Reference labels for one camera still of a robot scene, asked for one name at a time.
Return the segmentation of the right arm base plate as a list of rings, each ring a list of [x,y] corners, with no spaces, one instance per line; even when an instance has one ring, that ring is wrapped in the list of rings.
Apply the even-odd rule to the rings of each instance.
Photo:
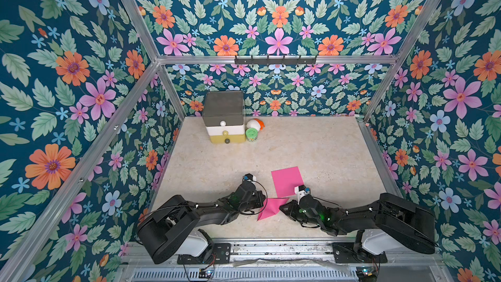
[[[369,253],[361,246],[361,242],[338,242],[331,244],[337,264],[384,264],[387,263],[386,254]]]

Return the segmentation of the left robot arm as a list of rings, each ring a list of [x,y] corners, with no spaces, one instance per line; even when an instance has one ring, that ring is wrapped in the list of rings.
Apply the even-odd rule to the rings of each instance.
[[[226,225],[240,215],[252,215],[265,207],[266,193],[256,182],[243,180],[231,194],[215,202],[196,203],[174,195],[160,208],[144,217],[136,233],[154,264],[171,258],[190,233],[206,225]]]

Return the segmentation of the pink square paper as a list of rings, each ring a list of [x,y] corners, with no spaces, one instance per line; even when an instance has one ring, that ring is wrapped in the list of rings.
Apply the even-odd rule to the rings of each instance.
[[[288,198],[268,198],[264,210],[258,214],[258,221],[273,217],[280,212],[280,207],[288,202]]]

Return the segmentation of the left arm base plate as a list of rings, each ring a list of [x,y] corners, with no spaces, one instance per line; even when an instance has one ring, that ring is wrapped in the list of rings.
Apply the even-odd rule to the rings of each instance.
[[[232,245],[216,243],[209,245],[199,256],[178,255],[178,265],[225,265],[230,262]]]

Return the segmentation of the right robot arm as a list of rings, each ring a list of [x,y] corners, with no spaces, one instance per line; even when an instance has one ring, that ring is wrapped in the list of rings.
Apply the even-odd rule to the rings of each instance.
[[[327,207],[312,195],[305,195],[282,205],[280,211],[300,225],[312,224],[330,236],[379,229],[414,252],[435,252],[433,212],[390,193],[355,208]]]

